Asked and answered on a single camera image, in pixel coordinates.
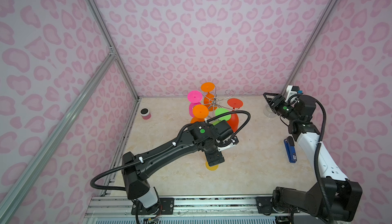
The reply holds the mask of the yellow plastic wine glass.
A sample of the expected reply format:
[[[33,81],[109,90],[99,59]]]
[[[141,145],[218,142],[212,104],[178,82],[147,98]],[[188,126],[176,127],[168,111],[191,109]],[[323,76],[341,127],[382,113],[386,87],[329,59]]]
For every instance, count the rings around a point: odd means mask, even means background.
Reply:
[[[218,169],[218,165],[210,166],[208,162],[205,162],[205,166],[209,171],[216,171]]]

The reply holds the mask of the red plastic wine glass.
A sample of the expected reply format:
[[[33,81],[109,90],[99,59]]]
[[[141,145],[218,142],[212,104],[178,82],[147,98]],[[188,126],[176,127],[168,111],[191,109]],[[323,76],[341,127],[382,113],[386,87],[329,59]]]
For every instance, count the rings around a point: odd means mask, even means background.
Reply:
[[[243,102],[237,98],[228,99],[227,104],[228,106],[231,107],[232,111],[236,111],[244,105]],[[231,117],[227,122],[230,125],[233,132],[236,132],[238,130],[239,118],[236,113],[231,114]]]

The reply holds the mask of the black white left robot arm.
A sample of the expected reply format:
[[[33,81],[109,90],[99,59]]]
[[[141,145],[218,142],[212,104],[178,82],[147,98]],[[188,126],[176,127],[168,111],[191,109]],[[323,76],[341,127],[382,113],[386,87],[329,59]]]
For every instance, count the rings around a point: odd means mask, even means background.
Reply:
[[[237,132],[233,131],[227,121],[222,118],[227,115],[244,114],[245,122],[239,127],[243,129],[251,119],[251,114],[244,110],[223,113],[201,122],[184,125],[177,136],[169,142],[147,151],[134,155],[128,152],[123,155],[121,166],[107,170],[95,176],[90,186],[99,190],[124,191],[137,209],[144,208],[147,213],[155,214],[162,206],[157,190],[150,186],[148,178],[166,165],[189,154],[203,152],[210,167],[224,163],[222,150],[239,143]],[[97,184],[98,180],[121,171],[124,186],[104,186]]]

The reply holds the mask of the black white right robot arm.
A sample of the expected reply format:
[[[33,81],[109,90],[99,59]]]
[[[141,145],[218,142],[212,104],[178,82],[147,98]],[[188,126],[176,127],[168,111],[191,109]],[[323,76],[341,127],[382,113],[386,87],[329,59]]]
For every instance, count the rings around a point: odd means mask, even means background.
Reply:
[[[362,196],[358,182],[350,181],[325,148],[327,112],[316,98],[294,94],[288,99],[264,93],[272,112],[289,121],[289,139],[296,142],[313,166],[316,184],[308,191],[276,187],[272,207],[277,211],[297,209],[326,224],[353,221]]]

